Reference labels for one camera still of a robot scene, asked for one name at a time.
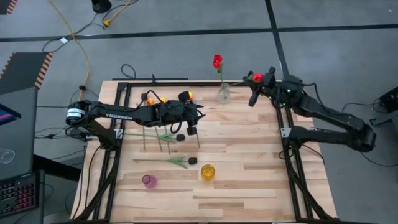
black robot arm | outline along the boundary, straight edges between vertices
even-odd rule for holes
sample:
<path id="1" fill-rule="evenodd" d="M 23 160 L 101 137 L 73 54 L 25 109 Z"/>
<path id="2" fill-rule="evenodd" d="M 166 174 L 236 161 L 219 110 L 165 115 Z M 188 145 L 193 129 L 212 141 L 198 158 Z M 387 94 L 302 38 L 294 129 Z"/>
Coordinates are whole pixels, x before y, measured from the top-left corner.
<path id="1" fill-rule="evenodd" d="M 249 106 L 254 106 L 258 96 L 262 95 L 270 98 L 276 108 L 292 108 L 295 114 L 318 118 L 346 130 L 346 132 L 308 130 L 299 126 L 284 128 L 281 130 L 282 137 L 286 138 L 292 147 L 300 148 L 308 141 L 315 141 L 344 144 L 362 152 L 373 150 L 376 134 L 362 119 L 327 108 L 320 99 L 316 100 L 304 92 L 305 86 L 316 87 L 316 84 L 306 85 L 293 75 L 286 75 L 281 82 L 276 82 L 274 67 L 271 67 L 262 78 L 254 78 L 250 72 L 243 80 L 249 84 L 253 92 Z"/>
<path id="2" fill-rule="evenodd" d="M 99 138 L 101 148 L 109 150 L 120 148 L 119 136 L 116 136 L 115 130 L 100 125 L 95 121 L 96 118 L 134 121 L 145 127 L 178 124 L 173 133 L 180 129 L 181 123 L 187 122 L 188 135 L 194 135 L 197 133 L 195 126 L 198 120 L 205 116 L 198 110 L 203 106 L 190 101 L 188 92 L 181 93 L 179 98 L 180 100 L 169 100 L 150 106 L 140 106 L 141 103 L 137 108 L 107 105 L 98 101 L 79 101 L 69 105 L 66 122 L 74 128 L 85 128 Z"/>

yellow glass cup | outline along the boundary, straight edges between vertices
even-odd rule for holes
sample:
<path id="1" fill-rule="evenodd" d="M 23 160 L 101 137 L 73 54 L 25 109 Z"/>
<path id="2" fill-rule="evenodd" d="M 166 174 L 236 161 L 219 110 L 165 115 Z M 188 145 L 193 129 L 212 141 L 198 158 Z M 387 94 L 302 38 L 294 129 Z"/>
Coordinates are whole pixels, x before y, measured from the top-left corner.
<path id="1" fill-rule="evenodd" d="M 201 168 L 201 177 L 205 180 L 212 180 L 215 174 L 216 169 L 212 165 L 207 164 Z"/>

yellow cable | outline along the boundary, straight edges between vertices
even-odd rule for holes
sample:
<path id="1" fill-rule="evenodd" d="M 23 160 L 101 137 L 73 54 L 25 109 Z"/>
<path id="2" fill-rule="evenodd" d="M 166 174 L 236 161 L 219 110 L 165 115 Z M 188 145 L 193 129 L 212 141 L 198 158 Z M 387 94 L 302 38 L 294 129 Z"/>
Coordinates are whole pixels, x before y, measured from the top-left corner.
<path id="1" fill-rule="evenodd" d="M 109 25 L 111 25 L 112 20 L 113 20 L 114 18 L 116 18 L 116 16 L 118 16 L 119 13 L 120 13 L 121 11 L 123 11 L 125 8 L 127 8 L 127 7 L 129 6 L 130 2 L 131 2 L 131 0 L 129 0 L 129 1 L 126 3 L 126 5 L 124 5 L 117 13 L 115 13 L 115 15 L 112 16 L 112 18 L 103 21 L 103 24 L 104 24 L 106 27 L 109 27 Z"/>
<path id="2" fill-rule="evenodd" d="M 65 24 L 67 25 L 69 31 L 70 31 L 70 35 L 72 36 L 72 39 L 79 45 L 79 47 L 81 48 L 81 50 L 83 51 L 83 53 L 85 54 L 85 58 L 86 58 L 86 65 L 87 65 L 87 74 L 86 74 L 86 78 L 85 81 L 83 82 L 83 86 L 86 85 L 88 76 L 90 75 L 90 62 L 88 61 L 88 56 L 87 53 L 85 51 L 85 49 L 83 48 L 83 46 L 79 43 L 79 41 L 76 40 L 75 38 L 75 33 L 73 33 L 72 29 L 69 26 L 69 23 L 67 22 L 67 20 L 63 17 L 62 13 L 57 9 L 57 7 L 54 5 L 54 3 L 52 2 L 52 0 L 49 0 L 49 3 L 52 5 L 52 7 L 57 11 L 57 13 L 60 15 L 60 17 L 62 18 L 62 20 L 65 22 Z M 79 100 L 81 100 L 83 96 L 83 90 L 80 90 L 80 94 L 79 94 Z"/>

small glass cup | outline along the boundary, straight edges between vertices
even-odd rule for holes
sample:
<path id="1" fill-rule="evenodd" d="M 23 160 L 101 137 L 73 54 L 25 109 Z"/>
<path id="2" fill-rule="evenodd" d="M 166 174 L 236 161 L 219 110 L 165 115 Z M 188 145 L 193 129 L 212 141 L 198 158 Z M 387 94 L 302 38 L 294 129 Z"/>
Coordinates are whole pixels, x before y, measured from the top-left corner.
<path id="1" fill-rule="evenodd" d="M 15 157 L 15 152 L 11 149 L 0 148 L 0 164 L 8 164 Z"/>
<path id="2" fill-rule="evenodd" d="M 212 180 L 215 174 L 216 169 L 212 165 L 207 164 L 201 168 L 201 177 L 205 180 Z"/>
<path id="3" fill-rule="evenodd" d="M 145 175 L 142 177 L 142 183 L 144 183 L 145 187 L 151 189 L 156 187 L 157 179 L 153 175 Z"/>

computer screen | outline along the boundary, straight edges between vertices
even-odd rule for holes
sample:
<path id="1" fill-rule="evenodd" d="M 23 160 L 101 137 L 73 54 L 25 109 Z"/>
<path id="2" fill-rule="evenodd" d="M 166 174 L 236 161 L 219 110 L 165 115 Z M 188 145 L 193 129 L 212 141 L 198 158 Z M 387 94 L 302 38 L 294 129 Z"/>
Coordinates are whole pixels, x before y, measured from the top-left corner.
<path id="1" fill-rule="evenodd" d="M 21 118 L 21 115 L 18 112 L 0 104 L 0 125 L 10 123 L 19 118 Z"/>

